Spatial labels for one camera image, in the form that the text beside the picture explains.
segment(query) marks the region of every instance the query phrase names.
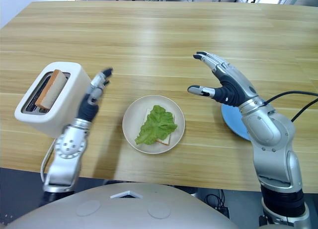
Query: robotic arm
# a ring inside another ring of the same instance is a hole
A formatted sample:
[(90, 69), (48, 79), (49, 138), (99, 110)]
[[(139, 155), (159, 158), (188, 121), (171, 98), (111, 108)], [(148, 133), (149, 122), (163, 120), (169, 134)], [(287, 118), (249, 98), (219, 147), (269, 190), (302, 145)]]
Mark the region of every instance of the robotic arm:
[(41, 206), (74, 193), (91, 123), (98, 113), (97, 103), (111, 74), (112, 69), (106, 69), (94, 77), (79, 106), (77, 117), (56, 140), (54, 160), (44, 182)]
[(193, 57), (212, 69), (222, 87), (192, 85), (188, 92), (240, 109), (253, 145), (266, 219), (274, 224), (311, 228), (299, 162), (292, 149), (294, 124), (271, 105), (265, 105), (250, 81), (227, 61), (207, 52), (197, 52)]

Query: wooden table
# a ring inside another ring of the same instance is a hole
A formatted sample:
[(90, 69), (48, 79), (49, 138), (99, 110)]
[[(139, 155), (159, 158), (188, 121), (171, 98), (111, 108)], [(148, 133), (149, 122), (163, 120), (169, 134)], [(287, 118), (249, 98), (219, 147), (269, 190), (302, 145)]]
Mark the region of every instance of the wooden table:
[[(51, 62), (80, 63), (90, 77), (114, 76), (95, 119), (81, 176), (235, 190), (259, 190), (250, 142), (225, 125), (221, 105), (187, 93), (192, 84), (219, 86), (192, 58), (218, 54), (241, 70), (265, 99), (283, 91), (318, 91), (318, 8), (211, 2), (35, 2), (1, 30), (1, 166), (36, 171), (52, 139), (18, 122), (14, 110)], [(186, 118), (181, 142), (148, 155), (122, 133), (127, 107), (159, 94)], [(313, 97), (273, 102), (288, 117)], [(295, 121), (294, 151), (304, 191), (318, 193), (318, 105)]]

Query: blue plate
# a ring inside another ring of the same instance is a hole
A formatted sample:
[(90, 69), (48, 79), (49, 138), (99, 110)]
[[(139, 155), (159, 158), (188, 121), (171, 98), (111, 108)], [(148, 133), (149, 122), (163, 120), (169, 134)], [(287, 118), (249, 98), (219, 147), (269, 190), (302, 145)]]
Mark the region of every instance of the blue plate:
[(247, 128), (243, 124), (238, 107), (222, 104), (221, 112), (227, 126), (237, 135), (249, 141)]

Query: bread slice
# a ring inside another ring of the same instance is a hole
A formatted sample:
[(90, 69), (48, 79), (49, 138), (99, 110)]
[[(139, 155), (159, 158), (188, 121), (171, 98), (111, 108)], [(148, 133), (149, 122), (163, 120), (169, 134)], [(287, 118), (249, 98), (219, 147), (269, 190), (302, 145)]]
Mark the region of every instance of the bread slice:
[[(146, 115), (145, 115), (145, 118), (144, 118), (144, 123), (147, 121), (147, 117), (150, 114), (150, 112), (151, 112), (151, 109), (147, 108)], [(170, 144), (170, 136), (171, 136), (171, 134), (169, 134), (164, 140), (156, 139), (156, 141), (161, 143), (161, 144), (164, 144), (164, 145), (168, 146)]]
[(66, 84), (66, 77), (61, 70), (55, 69), (48, 83), (42, 90), (35, 105), (50, 110)]

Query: green lettuce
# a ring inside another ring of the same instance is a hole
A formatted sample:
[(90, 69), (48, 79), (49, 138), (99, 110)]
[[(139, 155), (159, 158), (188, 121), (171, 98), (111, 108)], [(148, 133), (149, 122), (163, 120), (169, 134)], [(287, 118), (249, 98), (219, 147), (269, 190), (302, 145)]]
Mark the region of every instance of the green lettuce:
[(147, 116), (147, 121), (140, 128), (139, 136), (135, 139), (136, 144), (151, 145), (156, 139), (164, 140), (174, 132), (177, 125), (173, 122), (171, 112), (166, 112), (161, 106), (155, 105)]

